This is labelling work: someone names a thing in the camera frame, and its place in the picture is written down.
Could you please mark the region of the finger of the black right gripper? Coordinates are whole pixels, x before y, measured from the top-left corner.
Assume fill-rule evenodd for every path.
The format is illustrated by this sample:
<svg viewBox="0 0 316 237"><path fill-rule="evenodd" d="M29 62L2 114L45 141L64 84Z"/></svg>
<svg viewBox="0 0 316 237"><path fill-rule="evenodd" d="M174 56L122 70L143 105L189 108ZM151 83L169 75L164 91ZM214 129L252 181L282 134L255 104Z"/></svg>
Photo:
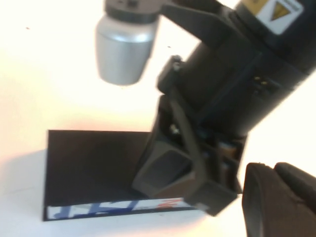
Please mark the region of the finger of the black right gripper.
<svg viewBox="0 0 316 237"><path fill-rule="evenodd" d="M237 198L237 147L222 134L194 126L177 99L170 93L170 106L193 166L193 183L184 200L216 216Z"/></svg>
<svg viewBox="0 0 316 237"><path fill-rule="evenodd" d="M136 165L132 187L151 198L181 197L192 162L176 125L169 98L158 100L155 122Z"/></svg>

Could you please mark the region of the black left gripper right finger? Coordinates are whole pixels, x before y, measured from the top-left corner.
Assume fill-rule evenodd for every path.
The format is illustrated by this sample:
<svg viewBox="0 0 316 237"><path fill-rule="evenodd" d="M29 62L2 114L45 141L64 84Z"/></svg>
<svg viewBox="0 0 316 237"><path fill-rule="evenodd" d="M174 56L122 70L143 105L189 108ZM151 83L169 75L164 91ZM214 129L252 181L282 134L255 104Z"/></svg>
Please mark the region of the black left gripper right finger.
<svg viewBox="0 0 316 237"><path fill-rule="evenodd" d="M278 162L274 170L287 186L316 213L316 178L286 162Z"/></svg>

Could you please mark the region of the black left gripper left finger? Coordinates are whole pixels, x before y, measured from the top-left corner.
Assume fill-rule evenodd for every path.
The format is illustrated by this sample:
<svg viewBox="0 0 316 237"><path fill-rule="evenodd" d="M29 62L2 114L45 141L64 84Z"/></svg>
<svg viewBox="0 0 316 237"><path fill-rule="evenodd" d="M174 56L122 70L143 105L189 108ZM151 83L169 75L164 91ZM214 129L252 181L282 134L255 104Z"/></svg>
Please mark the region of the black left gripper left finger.
<svg viewBox="0 0 316 237"><path fill-rule="evenodd" d="M316 214L262 163L246 167L242 210L249 237L314 237Z"/></svg>

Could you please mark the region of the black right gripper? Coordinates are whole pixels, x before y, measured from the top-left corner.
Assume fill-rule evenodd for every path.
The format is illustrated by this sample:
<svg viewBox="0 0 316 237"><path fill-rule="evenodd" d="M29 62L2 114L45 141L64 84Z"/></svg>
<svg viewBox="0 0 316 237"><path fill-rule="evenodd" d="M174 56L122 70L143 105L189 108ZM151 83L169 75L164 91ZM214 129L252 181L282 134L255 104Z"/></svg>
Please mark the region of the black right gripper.
<svg viewBox="0 0 316 237"><path fill-rule="evenodd" d="M244 139L316 68L313 0L168 0L162 15L200 40L158 88L194 126Z"/></svg>

